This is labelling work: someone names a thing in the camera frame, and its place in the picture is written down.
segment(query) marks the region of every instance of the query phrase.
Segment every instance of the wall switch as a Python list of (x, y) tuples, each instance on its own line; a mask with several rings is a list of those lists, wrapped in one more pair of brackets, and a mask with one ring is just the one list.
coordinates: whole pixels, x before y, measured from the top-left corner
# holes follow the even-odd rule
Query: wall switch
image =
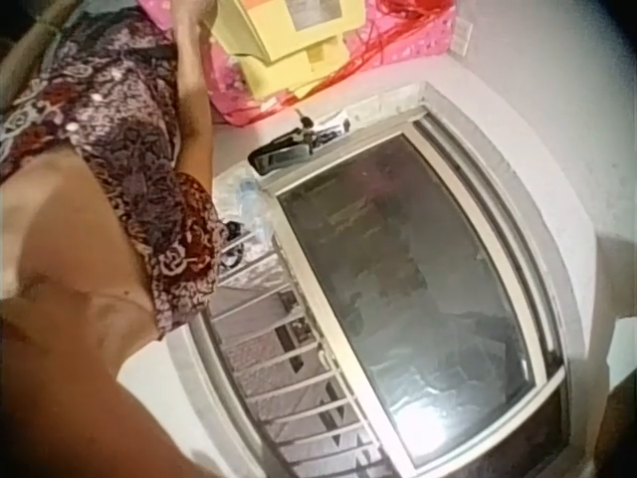
[(469, 50), (469, 41), (471, 40), (471, 32), (474, 30), (474, 24), (464, 18), (456, 18), (454, 28), (454, 36), (451, 39), (451, 51), (461, 57), (467, 55)]

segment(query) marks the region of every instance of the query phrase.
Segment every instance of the paisley pattern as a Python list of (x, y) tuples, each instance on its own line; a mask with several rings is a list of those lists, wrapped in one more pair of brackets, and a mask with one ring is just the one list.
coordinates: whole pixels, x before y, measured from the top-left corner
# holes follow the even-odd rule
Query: paisley pattern
[(206, 307), (227, 229), (210, 195), (176, 172), (176, 50), (137, 9), (85, 15), (53, 68), (0, 125), (0, 184), (33, 156), (70, 143), (144, 260), (162, 334)]

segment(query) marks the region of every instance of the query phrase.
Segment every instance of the pink box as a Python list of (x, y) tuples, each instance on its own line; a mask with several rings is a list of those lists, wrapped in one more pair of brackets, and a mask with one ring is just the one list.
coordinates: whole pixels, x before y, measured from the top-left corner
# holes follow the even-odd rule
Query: pink box
[[(356, 32), (345, 36), (345, 45), (352, 58), (364, 51), (365, 46), (381, 37), (402, 19), (385, 15), (376, 7), (377, 0), (367, 1), (367, 22)], [(137, 0), (148, 17), (162, 30), (169, 30), (170, 2), (168, 0)], [(453, 36), (455, 7), (450, 7), (423, 28), (399, 41), (383, 45), (381, 52), (372, 56), (360, 69), (371, 70), (383, 65), (405, 60), (442, 55), (449, 50)], [(243, 126), (273, 115), (281, 109), (283, 101), (293, 102), (286, 92), (274, 95), (266, 101), (254, 100), (243, 79), (240, 68), (231, 56), (214, 44), (210, 46), (209, 62), (205, 62), (208, 95), (223, 119), (236, 126)]]

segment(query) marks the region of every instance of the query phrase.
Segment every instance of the glass pane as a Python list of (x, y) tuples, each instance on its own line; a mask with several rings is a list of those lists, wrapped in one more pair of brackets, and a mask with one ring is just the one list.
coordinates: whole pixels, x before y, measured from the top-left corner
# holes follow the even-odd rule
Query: glass pane
[(280, 196), (325, 295), (419, 466), (531, 387), (485, 248), (403, 136)]

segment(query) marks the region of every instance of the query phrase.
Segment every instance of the window frame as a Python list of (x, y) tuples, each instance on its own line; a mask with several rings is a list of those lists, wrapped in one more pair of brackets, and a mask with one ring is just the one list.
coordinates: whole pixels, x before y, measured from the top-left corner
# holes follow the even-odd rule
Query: window frame
[[(470, 463), (500, 443), (528, 419), (565, 379), (563, 366), (551, 377), (547, 376), (540, 342), (542, 337), (550, 336), (550, 333), (543, 330), (546, 327), (546, 319), (539, 317), (540, 324), (536, 320), (537, 306), (533, 303), (535, 294), (530, 297), (527, 293), (525, 284), (516, 270), (516, 264), (511, 260), (507, 244), (490, 222), (480, 202), (472, 195), (468, 185), (463, 183), (457, 171), (454, 171), (452, 165), (415, 125), (415, 121), (422, 120), (425, 114), (424, 109), (418, 109), (356, 131), (324, 148), (313, 161), (279, 171), (263, 181), (264, 190), (268, 193), (270, 220), (287, 267), (295, 276), (308, 307), (312, 309), (312, 315), (325, 338), (325, 346), (342, 369), (370, 426), (403, 478), (445, 476)], [(529, 392), (497, 420), (452, 451), (419, 467), (413, 463), (362, 364), (358, 361), (278, 200), (281, 194), (302, 182), (398, 135), (403, 135), (421, 153), (423, 161), (426, 161), (451, 193), (489, 253), (520, 324), (531, 361), (528, 366), (532, 370), (533, 383)]]

